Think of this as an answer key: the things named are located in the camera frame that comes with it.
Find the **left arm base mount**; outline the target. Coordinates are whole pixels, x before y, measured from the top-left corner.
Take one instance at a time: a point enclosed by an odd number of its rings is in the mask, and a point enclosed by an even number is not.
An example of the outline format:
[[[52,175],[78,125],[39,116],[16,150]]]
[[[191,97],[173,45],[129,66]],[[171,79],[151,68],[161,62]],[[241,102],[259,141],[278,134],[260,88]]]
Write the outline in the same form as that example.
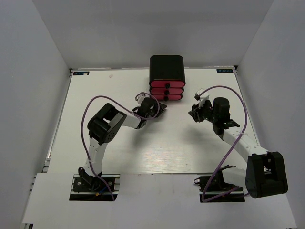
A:
[[[97,179],[97,182],[90,186],[79,175],[74,175],[69,201],[112,202],[116,200],[120,188],[120,175],[104,175],[102,178],[110,187],[113,198],[101,180]]]

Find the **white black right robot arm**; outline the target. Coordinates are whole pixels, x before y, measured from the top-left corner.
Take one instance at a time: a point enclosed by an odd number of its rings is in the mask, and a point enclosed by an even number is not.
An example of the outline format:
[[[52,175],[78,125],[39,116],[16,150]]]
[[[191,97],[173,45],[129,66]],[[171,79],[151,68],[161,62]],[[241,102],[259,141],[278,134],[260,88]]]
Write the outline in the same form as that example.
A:
[[[217,97],[213,102],[201,100],[188,113],[197,123],[212,123],[216,135],[230,145],[230,151],[235,150],[246,162],[246,169],[218,165],[202,192],[205,193],[210,184],[215,184],[227,194],[230,193],[229,187],[232,190],[244,188],[252,198],[286,193],[288,182],[283,156],[277,151],[268,151],[248,137],[239,124],[230,118],[229,110],[229,100]]]

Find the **pink top drawer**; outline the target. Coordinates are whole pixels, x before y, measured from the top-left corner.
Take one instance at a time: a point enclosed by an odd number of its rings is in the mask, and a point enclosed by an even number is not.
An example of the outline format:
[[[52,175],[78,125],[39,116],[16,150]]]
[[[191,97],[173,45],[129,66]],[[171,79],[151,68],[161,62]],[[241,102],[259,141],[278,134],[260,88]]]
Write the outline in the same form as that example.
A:
[[[153,88],[183,88],[185,82],[183,81],[152,81],[150,87]]]

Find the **pink bottom drawer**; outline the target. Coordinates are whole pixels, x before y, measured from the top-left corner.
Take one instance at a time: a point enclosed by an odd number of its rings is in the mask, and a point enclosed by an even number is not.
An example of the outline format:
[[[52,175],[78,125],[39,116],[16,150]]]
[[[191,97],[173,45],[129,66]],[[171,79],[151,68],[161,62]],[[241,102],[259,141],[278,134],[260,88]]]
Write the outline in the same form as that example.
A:
[[[182,94],[153,94],[153,96],[159,101],[179,101],[182,99]]]

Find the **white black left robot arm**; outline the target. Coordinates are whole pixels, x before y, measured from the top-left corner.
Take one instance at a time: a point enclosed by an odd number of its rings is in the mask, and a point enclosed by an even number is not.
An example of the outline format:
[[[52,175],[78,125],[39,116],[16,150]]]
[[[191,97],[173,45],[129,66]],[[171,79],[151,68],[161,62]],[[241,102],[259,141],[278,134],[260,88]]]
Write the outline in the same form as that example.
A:
[[[85,148],[87,160],[78,170],[79,176],[89,190],[101,184],[102,161],[107,145],[114,139],[122,126],[141,129],[148,120],[159,117],[167,108],[152,97],[141,95],[136,99],[138,106],[127,113],[106,103],[88,122],[90,146]]]

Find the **pink drawer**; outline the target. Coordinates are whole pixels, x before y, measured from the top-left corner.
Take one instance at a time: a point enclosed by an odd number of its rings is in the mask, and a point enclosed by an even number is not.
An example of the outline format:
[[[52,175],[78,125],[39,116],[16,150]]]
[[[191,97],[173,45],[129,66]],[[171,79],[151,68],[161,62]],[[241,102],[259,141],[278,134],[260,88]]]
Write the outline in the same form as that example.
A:
[[[183,88],[150,88],[151,94],[182,94],[184,92]]]
[[[182,99],[182,94],[153,94],[153,96],[159,101],[179,101]]]
[[[183,81],[152,81],[150,87],[153,88],[183,88],[185,82]]]

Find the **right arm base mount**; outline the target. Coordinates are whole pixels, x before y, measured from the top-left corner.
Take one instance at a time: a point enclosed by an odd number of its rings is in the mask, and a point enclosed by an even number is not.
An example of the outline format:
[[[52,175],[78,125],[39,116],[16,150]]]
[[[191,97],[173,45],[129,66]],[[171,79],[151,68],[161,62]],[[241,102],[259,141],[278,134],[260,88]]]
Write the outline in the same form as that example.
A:
[[[201,203],[203,203],[203,201],[201,200],[201,196],[209,178],[210,178],[209,176],[199,176],[194,179],[194,184],[199,187],[199,196]],[[215,177],[214,180],[209,185],[206,194],[204,196],[204,199],[212,198],[218,194],[224,193],[234,188],[236,188],[235,185],[226,184],[222,182],[219,178]],[[242,187],[229,194],[222,195],[218,198],[209,201],[209,203],[230,203],[230,202],[245,202],[244,190]]]

